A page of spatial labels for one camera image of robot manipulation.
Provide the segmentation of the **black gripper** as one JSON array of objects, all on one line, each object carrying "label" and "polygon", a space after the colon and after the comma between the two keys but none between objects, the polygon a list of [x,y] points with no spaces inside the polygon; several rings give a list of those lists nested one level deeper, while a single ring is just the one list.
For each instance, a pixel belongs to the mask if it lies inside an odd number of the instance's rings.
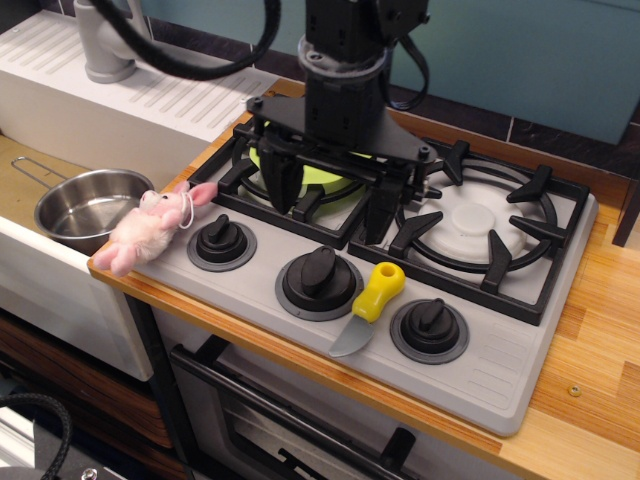
[{"label": "black gripper", "polygon": [[279,213],[297,201],[302,164],[323,168],[372,186],[364,241],[378,244],[400,200],[423,190],[432,149],[389,114],[388,71],[312,68],[304,97],[250,100],[261,176]]}]

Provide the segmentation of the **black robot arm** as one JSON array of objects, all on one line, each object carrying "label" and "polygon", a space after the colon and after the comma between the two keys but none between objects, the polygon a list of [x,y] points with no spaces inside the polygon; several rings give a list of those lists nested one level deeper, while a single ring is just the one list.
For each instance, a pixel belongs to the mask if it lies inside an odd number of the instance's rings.
[{"label": "black robot arm", "polygon": [[272,206],[296,203],[306,165],[350,178],[370,192],[365,241],[382,241],[400,205],[424,192],[434,150],[388,108],[397,44],[427,19],[425,1],[309,1],[298,44],[305,94],[248,103],[251,142]]}]

